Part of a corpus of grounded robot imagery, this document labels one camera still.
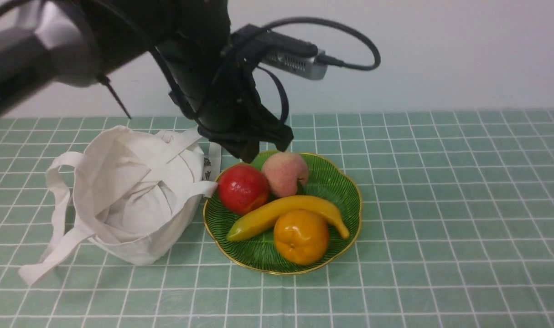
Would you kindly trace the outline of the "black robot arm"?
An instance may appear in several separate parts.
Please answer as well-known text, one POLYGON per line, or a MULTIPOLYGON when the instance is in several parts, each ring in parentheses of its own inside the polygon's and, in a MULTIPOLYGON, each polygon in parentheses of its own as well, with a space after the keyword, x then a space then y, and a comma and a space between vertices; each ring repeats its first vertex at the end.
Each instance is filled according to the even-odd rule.
POLYGON ((110 86, 108 75, 149 53, 169 96, 198 132, 250 163, 260 143, 285 151, 293 141, 262 104, 250 68, 231 45, 226 0, 6 0, 0 17, 0 118, 51 82, 110 86))

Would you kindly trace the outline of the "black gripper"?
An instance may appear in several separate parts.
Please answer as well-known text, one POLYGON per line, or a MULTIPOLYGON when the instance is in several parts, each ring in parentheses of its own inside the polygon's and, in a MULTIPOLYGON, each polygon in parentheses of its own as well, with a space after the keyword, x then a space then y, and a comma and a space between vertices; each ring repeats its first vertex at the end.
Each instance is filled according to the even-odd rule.
POLYGON ((204 33, 199 38, 176 32, 169 40, 169 70, 175 85, 169 96, 202 136, 221 144, 233 157, 250 164, 260 143, 285 152, 294 135, 286 124, 287 96, 275 78, 281 97, 277 118, 262 104, 252 76, 238 52, 260 35, 258 27, 204 33))

